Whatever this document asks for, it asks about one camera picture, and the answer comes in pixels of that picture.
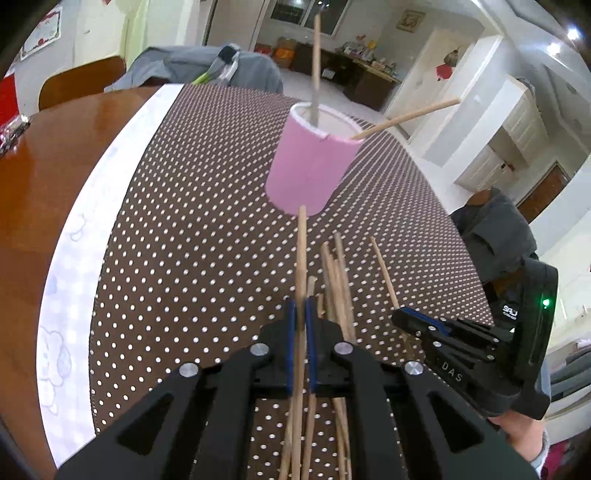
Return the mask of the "person's right hand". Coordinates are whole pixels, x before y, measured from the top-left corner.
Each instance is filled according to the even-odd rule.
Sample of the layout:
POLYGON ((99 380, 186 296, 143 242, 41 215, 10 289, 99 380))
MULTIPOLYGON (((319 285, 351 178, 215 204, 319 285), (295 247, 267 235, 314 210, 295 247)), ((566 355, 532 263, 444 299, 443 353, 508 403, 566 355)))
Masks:
POLYGON ((542 452, 545 432, 542 420, 532 419, 513 410, 490 417, 489 420, 507 434, 509 444, 528 462, 542 452))

